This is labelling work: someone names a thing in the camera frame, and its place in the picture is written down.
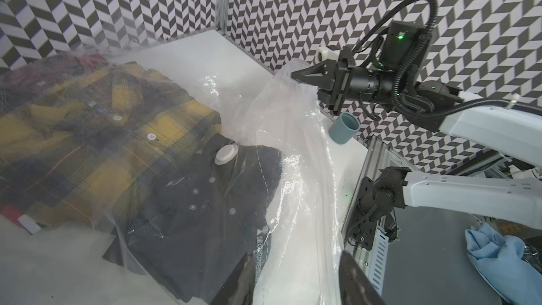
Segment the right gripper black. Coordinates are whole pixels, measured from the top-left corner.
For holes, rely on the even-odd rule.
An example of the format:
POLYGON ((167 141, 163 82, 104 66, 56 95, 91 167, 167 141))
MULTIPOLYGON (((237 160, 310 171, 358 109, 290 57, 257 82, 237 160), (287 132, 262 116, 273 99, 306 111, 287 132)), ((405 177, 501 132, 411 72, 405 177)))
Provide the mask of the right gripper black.
POLYGON ((356 65, 351 49, 343 48, 337 61, 325 60, 306 69, 292 72, 299 83, 318 87, 318 99, 332 112, 340 112, 346 101, 380 104, 392 110, 394 73, 362 68, 356 65))

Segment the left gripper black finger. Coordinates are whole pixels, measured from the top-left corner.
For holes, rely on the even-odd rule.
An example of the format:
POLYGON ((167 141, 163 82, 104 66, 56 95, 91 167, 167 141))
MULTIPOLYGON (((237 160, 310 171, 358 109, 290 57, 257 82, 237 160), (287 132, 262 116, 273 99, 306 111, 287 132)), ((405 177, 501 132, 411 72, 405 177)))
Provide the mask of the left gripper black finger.
POLYGON ((348 251, 343 251, 340 257, 339 283, 342 305, 385 304, 348 251))

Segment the clear plastic vacuum bag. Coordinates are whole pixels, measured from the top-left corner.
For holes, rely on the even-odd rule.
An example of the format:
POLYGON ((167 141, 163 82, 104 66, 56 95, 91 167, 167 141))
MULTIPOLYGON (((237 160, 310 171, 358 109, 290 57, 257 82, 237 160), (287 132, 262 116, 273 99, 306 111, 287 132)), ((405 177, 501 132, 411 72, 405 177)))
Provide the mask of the clear plastic vacuum bag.
POLYGON ((303 67, 229 85, 87 48, 2 72, 1 303, 340 303, 344 195, 303 67))

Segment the yellow plaid shirt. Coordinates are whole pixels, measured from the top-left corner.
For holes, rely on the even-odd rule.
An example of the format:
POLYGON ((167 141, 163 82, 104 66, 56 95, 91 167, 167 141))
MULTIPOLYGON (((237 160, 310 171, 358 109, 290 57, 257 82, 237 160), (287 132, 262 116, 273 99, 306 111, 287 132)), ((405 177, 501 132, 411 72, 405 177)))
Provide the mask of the yellow plaid shirt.
POLYGON ((137 212, 222 128, 220 114, 159 71, 109 65, 1 85, 1 214, 43 227, 137 212))

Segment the red black plaid shirt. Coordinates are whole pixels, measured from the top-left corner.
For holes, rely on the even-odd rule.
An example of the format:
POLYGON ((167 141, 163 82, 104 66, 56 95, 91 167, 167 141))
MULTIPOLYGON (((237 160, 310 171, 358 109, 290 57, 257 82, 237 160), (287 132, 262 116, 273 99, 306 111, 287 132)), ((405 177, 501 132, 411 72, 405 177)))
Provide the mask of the red black plaid shirt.
POLYGON ((19 117, 12 115, 13 112, 31 103, 46 89, 69 79, 93 73, 108 64, 109 62, 97 53, 90 55, 64 53, 3 73, 1 75, 1 168, 5 168, 15 160, 15 156, 8 153, 8 147, 33 135, 33 131, 19 117))

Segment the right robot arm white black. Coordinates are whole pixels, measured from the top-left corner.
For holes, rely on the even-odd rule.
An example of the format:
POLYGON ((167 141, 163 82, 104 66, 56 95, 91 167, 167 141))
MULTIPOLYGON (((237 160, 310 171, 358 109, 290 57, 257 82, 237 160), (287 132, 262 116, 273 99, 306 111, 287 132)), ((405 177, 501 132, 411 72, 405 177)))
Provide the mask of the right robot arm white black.
MULTIPOLYGON (((463 138, 530 165, 541 166, 541 109, 482 98, 438 81, 418 81, 437 25, 436 0, 404 0, 364 37, 371 53, 361 65, 361 45, 344 48, 292 78, 318 88, 333 114, 347 100, 375 103, 428 131, 463 138)), ((537 179, 481 179, 431 175, 387 167, 365 178, 354 199, 344 235, 375 230, 396 208, 430 207, 484 215, 539 229, 541 182, 537 179)))

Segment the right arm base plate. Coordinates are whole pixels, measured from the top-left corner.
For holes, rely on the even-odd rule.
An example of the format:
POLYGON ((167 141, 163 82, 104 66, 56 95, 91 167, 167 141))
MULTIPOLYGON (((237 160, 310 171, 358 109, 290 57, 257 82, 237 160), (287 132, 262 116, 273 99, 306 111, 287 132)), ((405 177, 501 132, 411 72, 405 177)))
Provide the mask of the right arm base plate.
POLYGON ((402 190, 400 180, 379 177, 375 181, 368 177, 361 180, 354 212, 347 223, 345 239, 354 248, 371 251, 378 222, 385 215, 391 215, 402 190))

